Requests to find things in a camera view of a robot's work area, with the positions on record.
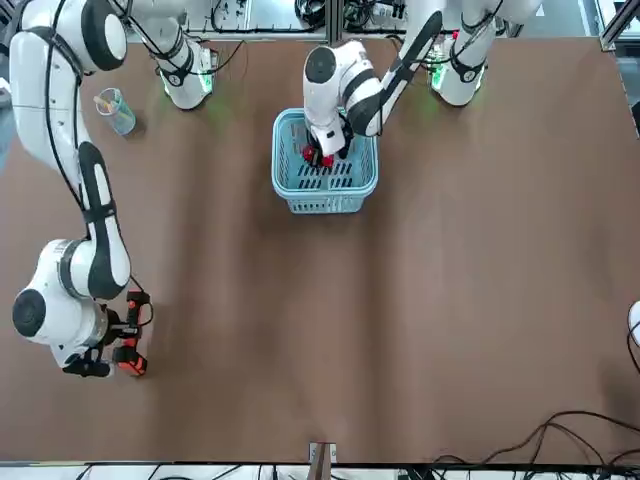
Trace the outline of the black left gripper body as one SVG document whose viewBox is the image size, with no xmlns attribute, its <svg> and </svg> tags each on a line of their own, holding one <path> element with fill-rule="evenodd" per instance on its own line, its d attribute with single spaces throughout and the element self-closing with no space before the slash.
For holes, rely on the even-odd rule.
<svg viewBox="0 0 640 480">
<path fill-rule="evenodd" d="M 341 129 L 344 137 L 344 145 L 338 150 L 338 156 L 341 160 L 345 160 L 349 154 L 351 143 L 354 138 L 354 131 L 347 116 L 343 112 L 338 113 L 341 121 Z"/>
</svg>

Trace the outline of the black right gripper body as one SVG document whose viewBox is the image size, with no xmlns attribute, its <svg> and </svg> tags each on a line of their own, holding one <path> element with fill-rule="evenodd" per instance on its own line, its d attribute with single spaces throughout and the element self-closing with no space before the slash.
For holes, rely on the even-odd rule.
<svg viewBox="0 0 640 480">
<path fill-rule="evenodd" d="M 108 307 L 102 307 L 100 309 L 98 324 L 99 350 L 103 350 L 105 347 L 111 345 L 116 339 L 121 338 L 123 331 L 129 326 L 126 321 L 123 321 L 120 318 L 116 311 Z"/>
</svg>

